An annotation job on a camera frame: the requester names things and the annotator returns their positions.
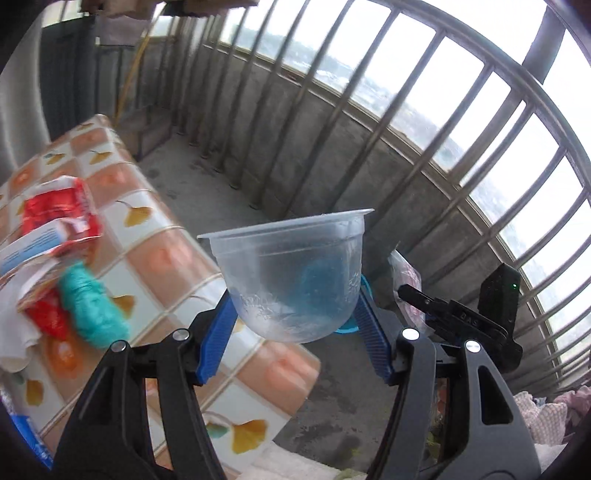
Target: teal towel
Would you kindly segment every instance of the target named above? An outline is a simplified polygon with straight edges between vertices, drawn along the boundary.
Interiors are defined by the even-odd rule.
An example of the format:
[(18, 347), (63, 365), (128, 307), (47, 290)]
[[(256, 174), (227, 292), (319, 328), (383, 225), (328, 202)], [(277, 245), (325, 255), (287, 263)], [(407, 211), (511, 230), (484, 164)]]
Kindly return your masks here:
[(97, 348), (129, 338), (129, 326), (104, 286), (82, 262), (72, 265), (58, 283), (61, 306), (70, 312), (78, 334)]

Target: yellow hose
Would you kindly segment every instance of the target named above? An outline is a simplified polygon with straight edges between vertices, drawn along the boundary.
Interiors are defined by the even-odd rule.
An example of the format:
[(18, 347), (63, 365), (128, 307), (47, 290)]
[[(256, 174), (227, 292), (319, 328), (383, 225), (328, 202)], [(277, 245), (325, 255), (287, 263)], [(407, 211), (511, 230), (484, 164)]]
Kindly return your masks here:
[(125, 106), (125, 100), (127, 100), (127, 95), (129, 93), (129, 87), (131, 86), (131, 81), (134, 78), (135, 72), (137, 72), (137, 70), (139, 68), (139, 63), (142, 59), (142, 56), (144, 55), (144, 52), (145, 52), (146, 47), (148, 46), (148, 43), (150, 42), (150, 35), (152, 33), (152, 30), (154, 29), (156, 22), (160, 18), (160, 15), (162, 14), (163, 10), (164, 10), (163, 8), (160, 9), (160, 12), (158, 12), (158, 15), (156, 15), (156, 18), (154, 18), (154, 20), (152, 21), (152, 23), (148, 27), (148, 31), (146, 32), (146, 36), (144, 37), (142, 44), (139, 46), (138, 51), (135, 53), (134, 62), (131, 64), (131, 68), (129, 69), (129, 72), (127, 73), (127, 77), (125, 77), (125, 83), (123, 85), (123, 88), (121, 89), (121, 93), (119, 94), (119, 103), (117, 104), (117, 111), (115, 112), (115, 120), (113, 122), (115, 124), (115, 127), (117, 127), (117, 125), (119, 124), (119, 118), (121, 117), (121, 113), (123, 112), (123, 107)]

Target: blue gripper pad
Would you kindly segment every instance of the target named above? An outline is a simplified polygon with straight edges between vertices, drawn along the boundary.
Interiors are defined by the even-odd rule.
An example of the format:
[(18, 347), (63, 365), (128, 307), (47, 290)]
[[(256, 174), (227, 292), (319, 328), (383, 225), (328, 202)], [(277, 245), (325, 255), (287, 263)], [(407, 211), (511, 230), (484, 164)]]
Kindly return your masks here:
[(374, 366), (376, 375), (390, 385), (394, 374), (392, 347), (362, 291), (359, 293), (359, 300), (353, 315), (359, 326), (359, 333), (365, 342), (365, 349)]
[(217, 373), (234, 324), (238, 318), (238, 313), (234, 308), (230, 295), (224, 295), (221, 301), (223, 304), (217, 305), (217, 315), (213, 319), (199, 351), (197, 379), (202, 385), (205, 385), (207, 380)]

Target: clear plastic cup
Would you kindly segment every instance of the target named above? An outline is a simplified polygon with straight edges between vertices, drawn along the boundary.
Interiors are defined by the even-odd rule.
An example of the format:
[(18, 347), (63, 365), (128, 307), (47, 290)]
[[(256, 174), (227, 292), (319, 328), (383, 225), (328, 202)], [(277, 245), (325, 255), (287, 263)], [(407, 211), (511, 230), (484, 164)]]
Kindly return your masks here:
[(364, 215), (329, 213), (207, 233), (238, 315), (278, 342), (340, 328), (359, 296)]

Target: tiled table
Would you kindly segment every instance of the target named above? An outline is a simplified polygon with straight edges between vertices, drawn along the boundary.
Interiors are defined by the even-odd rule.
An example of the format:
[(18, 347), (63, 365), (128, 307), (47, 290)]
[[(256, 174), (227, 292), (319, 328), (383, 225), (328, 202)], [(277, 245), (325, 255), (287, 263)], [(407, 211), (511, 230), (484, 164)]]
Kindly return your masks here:
[[(88, 183), (104, 225), (90, 269), (124, 312), (132, 345), (158, 342), (216, 305), (226, 288), (217, 265), (179, 225), (102, 115), (53, 142), (0, 187), (3, 245), (20, 237), (23, 192), (60, 175)], [(69, 373), (52, 354), (60, 348), (77, 352)], [(29, 366), (11, 377), (50, 450), (102, 354), (76, 335), (65, 345), (43, 337)], [(195, 389), (228, 478), (252, 463), (302, 405), (319, 368), (303, 347), (265, 341), (238, 320), (219, 372)], [(147, 397), (157, 462), (170, 468), (155, 381), (147, 382)]]

